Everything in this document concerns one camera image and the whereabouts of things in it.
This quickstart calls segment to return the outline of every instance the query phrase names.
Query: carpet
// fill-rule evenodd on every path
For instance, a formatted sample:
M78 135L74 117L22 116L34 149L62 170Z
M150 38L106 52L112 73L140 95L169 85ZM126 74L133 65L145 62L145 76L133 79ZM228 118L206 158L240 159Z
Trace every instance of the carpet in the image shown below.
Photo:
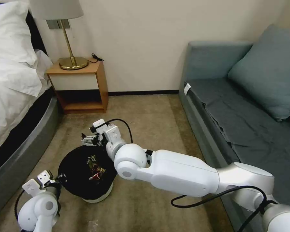
M29 175L36 177L47 169L54 175L63 157L81 145L81 133L100 118L124 119L131 128L134 143L150 150L166 149L203 159L178 95L113 96L105 114L64 115L46 152ZM130 142L125 125L116 122L122 137ZM19 191L0 212L0 232L19 231L14 203ZM177 194L154 188L139 180L117 176L111 194L102 202L89 204L64 188L62 209L53 232L149 232L149 231L233 231L220 199L190 209L174 208L170 200ZM18 210L30 197L24 194ZM178 204L191 204L199 198L186 197Z

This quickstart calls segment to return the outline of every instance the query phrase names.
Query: black trash bag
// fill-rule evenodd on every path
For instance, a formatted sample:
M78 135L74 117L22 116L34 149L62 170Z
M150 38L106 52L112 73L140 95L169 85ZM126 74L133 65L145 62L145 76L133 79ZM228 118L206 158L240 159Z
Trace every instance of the black trash bag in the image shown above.
M65 156L58 168L65 189L85 200L104 195L116 174L114 162L102 146L78 147Z

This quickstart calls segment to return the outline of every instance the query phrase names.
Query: teal pillow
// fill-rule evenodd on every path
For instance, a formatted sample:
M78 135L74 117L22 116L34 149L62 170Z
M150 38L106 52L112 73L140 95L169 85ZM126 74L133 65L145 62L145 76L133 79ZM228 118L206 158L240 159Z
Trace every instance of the teal pillow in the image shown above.
M228 77L277 121L290 116L290 30L270 25Z

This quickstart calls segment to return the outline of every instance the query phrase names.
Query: nightstand shelf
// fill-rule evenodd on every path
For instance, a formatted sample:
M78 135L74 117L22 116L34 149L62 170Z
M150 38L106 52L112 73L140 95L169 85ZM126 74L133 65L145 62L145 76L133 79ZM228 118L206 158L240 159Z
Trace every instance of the nightstand shelf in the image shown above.
M102 62L79 70L63 70L56 62L47 75L65 113L106 112L108 90Z

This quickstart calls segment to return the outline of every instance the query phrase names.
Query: lamp stem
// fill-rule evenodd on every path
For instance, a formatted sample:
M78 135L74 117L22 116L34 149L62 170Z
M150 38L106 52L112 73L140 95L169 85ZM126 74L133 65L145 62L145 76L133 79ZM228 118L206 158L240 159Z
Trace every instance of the lamp stem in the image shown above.
M72 65L76 66L76 60L75 60L75 57L73 56L73 53L72 53L72 50L71 50L71 46L70 46L70 43L69 43L69 39L68 39L68 36L67 36L67 32L65 31L64 24L63 24L61 19L59 21L60 21L60 25L61 25L61 28L62 28L62 31L63 31L63 34L64 34L65 41L67 42L67 46L68 46L68 50L69 50L69 53L70 53L70 59L71 59Z

